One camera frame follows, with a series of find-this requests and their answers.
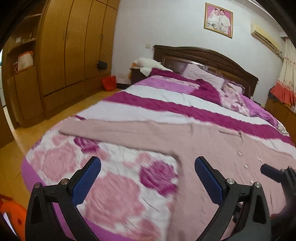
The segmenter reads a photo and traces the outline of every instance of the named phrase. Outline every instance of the groom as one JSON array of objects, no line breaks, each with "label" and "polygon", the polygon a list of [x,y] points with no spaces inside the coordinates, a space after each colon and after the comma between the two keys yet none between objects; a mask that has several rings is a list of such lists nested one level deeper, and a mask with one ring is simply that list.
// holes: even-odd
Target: groom
[{"label": "groom", "polygon": [[220,22],[221,22],[221,27],[220,30],[224,34],[229,34],[229,27],[230,27],[230,20],[227,16],[225,16],[225,11],[220,10]]}]

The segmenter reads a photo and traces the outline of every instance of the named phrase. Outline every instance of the screw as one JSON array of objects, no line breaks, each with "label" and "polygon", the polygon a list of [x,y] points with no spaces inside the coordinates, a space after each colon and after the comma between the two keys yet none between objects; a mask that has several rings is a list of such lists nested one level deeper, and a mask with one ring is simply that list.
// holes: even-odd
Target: screw
[{"label": "screw", "polygon": [[40,187],[40,185],[41,185],[41,183],[35,183],[35,184],[34,184],[34,187],[35,187],[35,188],[38,188],[38,187]]},{"label": "screw", "polygon": [[68,182],[69,182],[69,180],[67,178],[64,178],[61,180],[62,185],[66,185]]},{"label": "screw", "polygon": [[235,183],[235,181],[232,179],[232,178],[228,178],[227,179],[227,183],[229,183],[229,184],[234,184]]},{"label": "screw", "polygon": [[261,187],[261,184],[260,184],[259,182],[255,182],[254,185],[255,185],[255,187],[257,187],[257,188],[260,188],[260,187]]}]

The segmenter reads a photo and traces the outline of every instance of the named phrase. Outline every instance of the pink sweater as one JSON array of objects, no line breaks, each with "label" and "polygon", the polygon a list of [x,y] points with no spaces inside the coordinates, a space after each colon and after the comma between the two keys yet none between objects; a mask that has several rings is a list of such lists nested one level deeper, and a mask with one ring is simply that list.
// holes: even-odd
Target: pink sweater
[{"label": "pink sweater", "polygon": [[260,173],[261,165],[267,163],[277,169],[288,165],[296,168],[290,155],[272,150],[240,131],[217,126],[68,120],[60,132],[176,158],[179,181],[168,230],[169,241],[181,237],[196,240],[218,208],[195,173],[194,161],[198,156],[204,156],[225,178],[233,178],[239,184],[260,182],[271,214],[284,207],[284,194],[280,184]]}]

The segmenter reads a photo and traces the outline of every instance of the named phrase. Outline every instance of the wardrobe door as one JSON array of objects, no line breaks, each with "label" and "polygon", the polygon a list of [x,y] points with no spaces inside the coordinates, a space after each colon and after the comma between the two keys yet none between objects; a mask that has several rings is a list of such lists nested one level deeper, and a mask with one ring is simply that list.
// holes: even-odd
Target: wardrobe door
[{"label": "wardrobe door", "polygon": [[39,95],[35,66],[15,75],[15,88],[24,120],[41,115],[43,107]]},{"label": "wardrobe door", "polygon": [[65,36],[73,0],[51,0],[41,34],[40,77],[43,95],[66,86]]},{"label": "wardrobe door", "polygon": [[108,6],[118,9],[120,0],[108,0]]},{"label": "wardrobe door", "polygon": [[1,100],[0,100],[0,133],[1,133],[0,148],[6,146],[8,143],[14,140],[2,108]]},{"label": "wardrobe door", "polygon": [[92,0],[74,0],[69,17],[65,47],[67,86],[84,81],[84,47]]},{"label": "wardrobe door", "polygon": [[93,1],[85,40],[85,79],[100,75],[97,62],[100,60],[101,36],[106,5]]},{"label": "wardrobe door", "polygon": [[106,62],[108,68],[106,70],[101,70],[100,75],[111,73],[116,16],[117,10],[107,6],[103,24],[100,60]]}]

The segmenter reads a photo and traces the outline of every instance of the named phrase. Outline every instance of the picture frame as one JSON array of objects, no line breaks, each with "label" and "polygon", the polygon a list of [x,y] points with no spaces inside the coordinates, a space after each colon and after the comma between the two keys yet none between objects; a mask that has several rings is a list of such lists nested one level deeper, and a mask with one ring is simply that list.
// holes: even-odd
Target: picture frame
[{"label": "picture frame", "polygon": [[232,39],[233,12],[219,6],[206,3],[204,28]]}]

